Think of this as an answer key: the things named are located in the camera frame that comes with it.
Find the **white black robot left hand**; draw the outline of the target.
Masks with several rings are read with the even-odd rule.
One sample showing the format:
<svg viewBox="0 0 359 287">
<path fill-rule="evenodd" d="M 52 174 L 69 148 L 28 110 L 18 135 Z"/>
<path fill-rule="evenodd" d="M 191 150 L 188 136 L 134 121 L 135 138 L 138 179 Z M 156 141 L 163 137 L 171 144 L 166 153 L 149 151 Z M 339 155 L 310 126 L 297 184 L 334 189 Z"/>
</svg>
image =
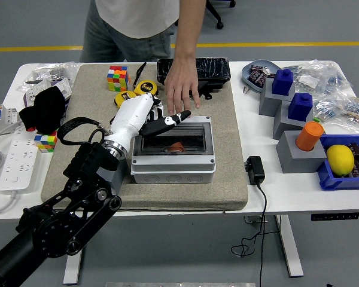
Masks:
<svg viewBox="0 0 359 287">
<path fill-rule="evenodd" d="M 155 97 L 151 93 L 142 94 L 125 100 L 111 124 L 111 134 L 104 138 L 106 149 L 117 149 L 128 153 L 130 142 L 141 135 L 145 138 L 160 135 L 173 129 L 191 115 L 189 110 L 179 114 L 161 117 L 147 122 Z"/>
</svg>

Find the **person's left hand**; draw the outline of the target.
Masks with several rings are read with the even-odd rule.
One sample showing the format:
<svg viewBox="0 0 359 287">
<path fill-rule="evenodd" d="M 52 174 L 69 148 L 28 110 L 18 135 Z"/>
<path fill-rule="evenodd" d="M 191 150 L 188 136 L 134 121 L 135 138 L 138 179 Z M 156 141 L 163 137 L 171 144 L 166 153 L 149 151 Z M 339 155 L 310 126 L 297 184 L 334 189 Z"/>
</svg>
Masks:
<svg viewBox="0 0 359 287">
<path fill-rule="evenodd" d="M 191 110 L 191 94 L 195 108 L 199 108 L 200 96 L 195 57 L 176 56 L 165 79 L 164 87 L 169 115 Z"/>
</svg>

